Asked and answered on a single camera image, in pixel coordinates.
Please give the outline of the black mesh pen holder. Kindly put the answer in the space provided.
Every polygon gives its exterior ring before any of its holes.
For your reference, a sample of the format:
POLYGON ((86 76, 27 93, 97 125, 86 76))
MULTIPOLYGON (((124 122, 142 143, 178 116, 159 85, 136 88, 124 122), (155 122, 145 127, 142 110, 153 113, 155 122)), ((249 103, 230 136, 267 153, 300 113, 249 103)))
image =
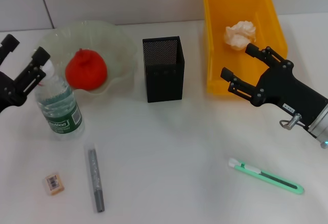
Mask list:
POLYGON ((181 100, 185 59, 179 36, 142 40, 148 103, 181 100))

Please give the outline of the yellow plastic bin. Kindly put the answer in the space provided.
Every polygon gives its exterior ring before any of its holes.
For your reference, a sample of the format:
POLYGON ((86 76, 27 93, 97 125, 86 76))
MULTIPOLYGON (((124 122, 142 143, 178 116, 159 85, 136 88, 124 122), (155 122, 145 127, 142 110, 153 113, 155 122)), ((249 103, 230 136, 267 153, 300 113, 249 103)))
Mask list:
POLYGON ((236 51, 224 42, 226 27, 239 21, 252 22, 256 27, 255 45, 270 46, 283 58, 288 55, 278 16, 272 0, 203 0, 204 52, 207 59, 207 92, 220 98, 232 98, 229 84, 220 77, 224 67, 243 81, 256 85, 268 68, 263 62, 236 51))

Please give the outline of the gray marker pen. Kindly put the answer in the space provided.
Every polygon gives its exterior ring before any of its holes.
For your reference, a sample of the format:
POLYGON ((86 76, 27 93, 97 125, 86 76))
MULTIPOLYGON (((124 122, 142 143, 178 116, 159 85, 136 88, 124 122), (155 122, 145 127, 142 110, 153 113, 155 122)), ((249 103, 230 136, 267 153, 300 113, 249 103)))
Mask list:
POLYGON ((89 179, 92 185, 92 193, 95 201, 95 208, 97 213, 102 213, 105 211, 105 203, 95 146, 91 144, 85 145, 85 154, 87 159, 87 168, 90 175, 89 179))

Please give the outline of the white paper ball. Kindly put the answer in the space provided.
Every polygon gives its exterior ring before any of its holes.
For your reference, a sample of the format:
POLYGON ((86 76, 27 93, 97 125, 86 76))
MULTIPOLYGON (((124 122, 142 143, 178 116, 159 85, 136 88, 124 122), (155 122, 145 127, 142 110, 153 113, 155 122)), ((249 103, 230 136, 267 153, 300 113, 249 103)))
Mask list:
POLYGON ((226 27, 224 42, 233 50, 240 51, 249 43, 256 41, 256 26, 249 21, 239 21, 237 24, 226 27))

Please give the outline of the pale green glass fruit plate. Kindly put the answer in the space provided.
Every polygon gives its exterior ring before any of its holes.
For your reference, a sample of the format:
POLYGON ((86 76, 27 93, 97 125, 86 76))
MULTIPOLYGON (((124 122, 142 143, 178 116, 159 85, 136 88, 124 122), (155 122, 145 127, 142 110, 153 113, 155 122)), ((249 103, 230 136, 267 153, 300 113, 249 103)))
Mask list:
POLYGON ((87 95, 98 96, 132 77, 136 68, 137 47, 119 26, 103 21, 77 21, 58 27, 35 45, 50 54, 55 72, 65 78, 65 69, 79 49, 97 52, 107 66, 108 77, 94 90, 83 90, 87 95))

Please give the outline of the orange fruit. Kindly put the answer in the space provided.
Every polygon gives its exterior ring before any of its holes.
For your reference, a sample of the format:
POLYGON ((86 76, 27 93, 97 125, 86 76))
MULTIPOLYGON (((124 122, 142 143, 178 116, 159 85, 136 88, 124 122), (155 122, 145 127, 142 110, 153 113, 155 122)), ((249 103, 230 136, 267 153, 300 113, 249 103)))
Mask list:
POLYGON ((71 87, 91 91, 107 80, 107 65, 96 51, 79 49, 66 66, 65 77, 71 87))

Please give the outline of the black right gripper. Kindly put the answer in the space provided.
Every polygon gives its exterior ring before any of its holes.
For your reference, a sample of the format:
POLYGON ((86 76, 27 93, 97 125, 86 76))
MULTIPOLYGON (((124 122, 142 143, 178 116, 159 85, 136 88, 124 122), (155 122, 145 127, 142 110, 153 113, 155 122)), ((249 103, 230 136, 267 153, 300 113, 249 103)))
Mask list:
POLYGON ((284 59, 270 46, 260 50, 249 43, 245 53, 265 63, 269 68, 260 77, 256 87, 223 68, 220 77, 229 82, 228 91, 248 100, 253 106, 273 104, 292 116, 289 126, 302 123, 306 128, 328 106, 328 99, 293 75, 294 64, 284 59))

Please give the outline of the clear bottle with green label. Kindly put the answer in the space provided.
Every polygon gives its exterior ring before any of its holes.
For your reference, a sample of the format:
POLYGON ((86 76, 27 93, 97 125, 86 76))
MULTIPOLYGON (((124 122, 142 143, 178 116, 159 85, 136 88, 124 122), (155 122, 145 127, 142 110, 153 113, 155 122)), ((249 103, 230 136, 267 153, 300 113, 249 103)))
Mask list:
POLYGON ((46 76, 35 88, 35 98, 50 129, 59 140, 72 140, 84 132, 84 119, 68 82, 48 60, 41 70, 46 76))

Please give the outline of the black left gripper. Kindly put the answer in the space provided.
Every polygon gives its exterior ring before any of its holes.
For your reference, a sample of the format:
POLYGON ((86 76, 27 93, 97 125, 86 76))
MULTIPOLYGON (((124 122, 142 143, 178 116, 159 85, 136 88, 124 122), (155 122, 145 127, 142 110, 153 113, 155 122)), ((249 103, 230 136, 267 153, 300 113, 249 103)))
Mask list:
MULTIPOLYGON (((0 65, 18 45, 19 41, 12 34, 6 35, 0 43, 0 65)), ((46 76, 42 66, 50 59, 49 53, 38 47, 31 58, 30 63, 14 81, 0 72, 0 112, 10 106, 22 106, 27 100, 27 95, 46 76)))

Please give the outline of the green utility knife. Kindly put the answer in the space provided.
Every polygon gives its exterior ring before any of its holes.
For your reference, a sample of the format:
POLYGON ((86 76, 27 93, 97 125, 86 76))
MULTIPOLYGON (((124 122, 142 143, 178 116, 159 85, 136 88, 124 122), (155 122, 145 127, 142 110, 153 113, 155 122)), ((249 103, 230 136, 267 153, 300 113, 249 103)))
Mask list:
POLYGON ((290 180, 284 179, 280 176, 269 173, 267 171, 261 170, 257 167, 246 164, 235 158, 230 158, 228 161, 228 165, 237 171, 240 171, 254 178, 260 179, 271 185, 290 191, 294 194, 301 195, 304 193, 304 188, 301 185, 292 182, 290 180))

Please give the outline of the beige eraser with barcode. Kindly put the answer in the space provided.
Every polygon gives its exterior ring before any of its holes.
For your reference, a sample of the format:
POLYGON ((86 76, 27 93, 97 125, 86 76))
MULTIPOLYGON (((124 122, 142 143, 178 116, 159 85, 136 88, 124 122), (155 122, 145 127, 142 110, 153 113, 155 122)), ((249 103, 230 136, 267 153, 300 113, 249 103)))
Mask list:
POLYGON ((50 174, 44 178, 45 190, 50 196, 62 192, 65 187, 58 173, 50 174))

